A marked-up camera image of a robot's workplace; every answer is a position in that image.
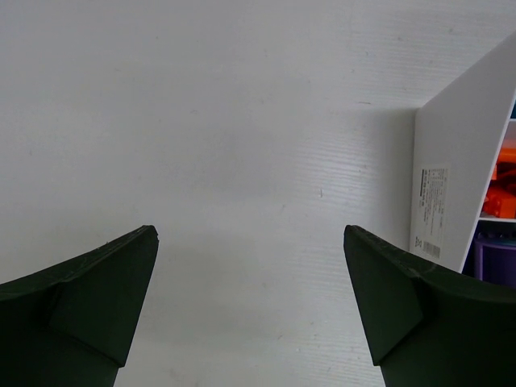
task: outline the sticker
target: sticker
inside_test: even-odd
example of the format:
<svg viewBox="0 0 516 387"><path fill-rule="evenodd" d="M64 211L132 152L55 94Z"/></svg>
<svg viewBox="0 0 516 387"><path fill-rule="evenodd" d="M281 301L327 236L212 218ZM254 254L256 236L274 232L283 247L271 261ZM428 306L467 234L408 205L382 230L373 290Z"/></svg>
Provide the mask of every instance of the sticker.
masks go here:
<svg viewBox="0 0 516 387"><path fill-rule="evenodd" d="M424 166L419 176L419 196L414 199L418 201L414 253L438 260L443 248L449 168L447 165Z"/></svg>

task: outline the shelf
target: shelf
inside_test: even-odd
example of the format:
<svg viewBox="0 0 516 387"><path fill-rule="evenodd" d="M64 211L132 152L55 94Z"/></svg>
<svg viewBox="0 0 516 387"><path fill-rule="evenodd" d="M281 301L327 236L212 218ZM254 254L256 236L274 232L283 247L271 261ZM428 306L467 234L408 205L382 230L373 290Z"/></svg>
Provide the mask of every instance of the shelf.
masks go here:
<svg viewBox="0 0 516 387"><path fill-rule="evenodd" d="M516 223L516 219L495 218L494 216L480 216L478 220L485 220L486 222Z"/></svg>
<svg viewBox="0 0 516 387"><path fill-rule="evenodd" d="M515 141L516 140L516 119L511 119L509 125L507 125L506 135L504 141Z"/></svg>

